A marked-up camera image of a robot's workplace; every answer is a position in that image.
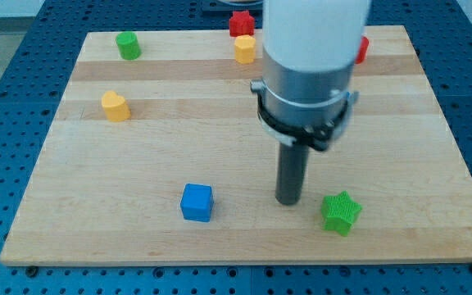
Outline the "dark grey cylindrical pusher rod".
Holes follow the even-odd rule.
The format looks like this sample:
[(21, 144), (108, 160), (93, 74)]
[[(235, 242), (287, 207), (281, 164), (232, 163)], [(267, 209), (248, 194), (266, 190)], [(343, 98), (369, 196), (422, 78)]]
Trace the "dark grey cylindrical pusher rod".
[(276, 200), (286, 206), (298, 203), (306, 173), (309, 155), (308, 146), (294, 144), (291, 147), (279, 146), (279, 159), (276, 177)]

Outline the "red block behind arm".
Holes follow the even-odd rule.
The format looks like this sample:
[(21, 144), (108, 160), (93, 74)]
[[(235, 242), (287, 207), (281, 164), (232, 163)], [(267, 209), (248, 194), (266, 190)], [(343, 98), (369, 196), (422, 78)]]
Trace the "red block behind arm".
[(369, 39), (366, 36), (363, 36), (361, 38), (361, 44), (360, 44), (359, 51), (356, 56), (356, 60), (355, 60), (356, 64), (361, 64), (365, 60), (369, 45), (370, 45)]

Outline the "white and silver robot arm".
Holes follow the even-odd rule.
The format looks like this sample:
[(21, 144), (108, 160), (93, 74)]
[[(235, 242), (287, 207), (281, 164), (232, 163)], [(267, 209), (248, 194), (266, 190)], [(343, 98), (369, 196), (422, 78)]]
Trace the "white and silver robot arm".
[(250, 83), (262, 128), (279, 141), (275, 198), (296, 204), (309, 151), (326, 151), (347, 128), (349, 91), (370, 0), (265, 1), (262, 76)]

